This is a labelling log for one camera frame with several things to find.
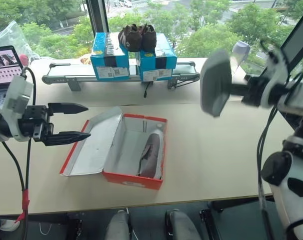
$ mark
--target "floor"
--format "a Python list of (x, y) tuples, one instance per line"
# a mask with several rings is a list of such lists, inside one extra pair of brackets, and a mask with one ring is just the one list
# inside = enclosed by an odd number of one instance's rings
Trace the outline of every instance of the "floor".
[[(207, 208), (206, 202), (181, 203), (130, 208), (131, 222), (139, 240), (166, 240), (164, 216), (168, 209), (180, 209), (195, 224), (203, 240), (208, 240), (205, 225), (201, 223), (199, 211)], [(282, 225), (275, 204), (267, 202), (272, 229), (276, 240), (283, 239)], [(106, 227), (118, 209), (107, 209), (73, 213), (72, 217), (83, 220), (83, 233), (80, 240), (104, 240)], [(213, 213), (222, 240), (266, 240), (258, 202), (225, 209), (222, 213)], [(50, 224), (42, 223), (45, 234)], [(20, 239), (21, 227), (15, 232), (2, 233), (2, 240)], [(39, 223), (28, 225), (28, 240), (64, 240), (66, 227), (53, 224), (48, 235), (40, 233)]]

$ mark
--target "shoe box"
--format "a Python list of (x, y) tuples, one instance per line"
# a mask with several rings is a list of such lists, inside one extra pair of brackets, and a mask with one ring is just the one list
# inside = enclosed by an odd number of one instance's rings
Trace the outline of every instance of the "shoe box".
[(123, 81), (129, 78), (128, 51), (120, 46), (117, 32), (96, 33), (90, 60), (98, 81)]
[(170, 80), (177, 56), (163, 33), (157, 33), (155, 52), (136, 52), (136, 61), (142, 82)]
[[(112, 183), (159, 190), (164, 179), (166, 128), (164, 118), (123, 113), (113, 107), (85, 122), (81, 131), (91, 136), (73, 144), (60, 174), (102, 174)], [(158, 141), (152, 146), (155, 135)]]

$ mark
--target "window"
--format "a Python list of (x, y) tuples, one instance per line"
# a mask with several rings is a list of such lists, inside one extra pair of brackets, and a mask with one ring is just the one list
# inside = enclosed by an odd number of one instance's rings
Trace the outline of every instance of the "window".
[(259, 39), (270, 37), (283, 44), (303, 15), (303, 0), (131, 0), (132, 5), (106, 2), (110, 32), (127, 24), (151, 23), (175, 43), (181, 58), (205, 58), (218, 48), (230, 53), (240, 40), (250, 45), (241, 67), (248, 74), (260, 74), (266, 54)]
[[(86, 0), (0, 0), (0, 32), (16, 21), (31, 49), (43, 57), (77, 58), (91, 52), (93, 31)], [(12, 22), (12, 30), (19, 29)], [(18, 53), (23, 39), (0, 45), (14, 45)]]

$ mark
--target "plastic bag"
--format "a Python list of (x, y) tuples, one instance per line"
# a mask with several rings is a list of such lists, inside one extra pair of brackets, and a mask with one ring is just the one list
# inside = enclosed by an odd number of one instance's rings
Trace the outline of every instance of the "plastic bag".
[(9, 45), (15, 48), (18, 55), (25, 54), (30, 63), (41, 58), (31, 49), (21, 27), (15, 21), (11, 21), (10, 24), (0, 32), (0, 47)]

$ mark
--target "beige table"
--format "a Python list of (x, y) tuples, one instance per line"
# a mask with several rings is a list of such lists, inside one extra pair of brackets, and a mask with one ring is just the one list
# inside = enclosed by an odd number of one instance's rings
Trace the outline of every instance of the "beige table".
[[(85, 120), (111, 107), (108, 102), (103, 101), (102, 104), (90, 100), (85, 89), (74, 95), (67, 85), (61, 85), (58, 94), (57, 85), (44, 85), (40, 81), (40, 74), (36, 74), (38, 104), (58, 99), (61, 102), (71, 102), (75, 97), (77, 100), (73, 102), (91, 106), (89, 111), (76, 115), (56, 114), (52, 117), (56, 132), (80, 130)], [(97, 87), (101, 83), (89, 84), (88, 87), (97, 88), (97, 95), (104, 91)], [(111, 84), (115, 84), (115, 89), (119, 88), (118, 83)], [(201, 111), (199, 90), (196, 92), (193, 85), (172, 93), (174, 98), (180, 99), (177, 100), (178, 103), (169, 98), (160, 102), (153, 97), (149, 99), (148, 96), (147, 104), (121, 107), (125, 113), (168, 119), (164, 182), (159, 191), (109, 183), (100, 174), (60, 176), (60, 168), (71, 145), (45, 147), (42, 143), (33, 142), (29, 212), (71, 212), (257, 195), (256, 147), (269, 111), (244, 106), (240, 101), (229, 101), (221, 117), (213, 118)], [(194, 91), (196, 96), (187, 99), (187, 95), (183, 94), (186, 98), (176, 95), (184, 91)], [(140, 101), (144, 101), (143, 95), (139, 96)], [(113, 103), (122, 105), (118, 95), (112, 95), (112, 98)], [(136, 104), (138, 97), (134, 96), (134, 99), (133, 103)], [(272, 152), (279, 151), (282, 140), (291, 133), (287, 122), (278, 114), (270, 126), (263, 159)], [(8, 145), (25, 172), (27, 144), (11, 139)], [(267, 184), (265, 189), (270, 193)], [(0, 215), (20, 213), (19, 177), (12, 159), (0, 144)]]

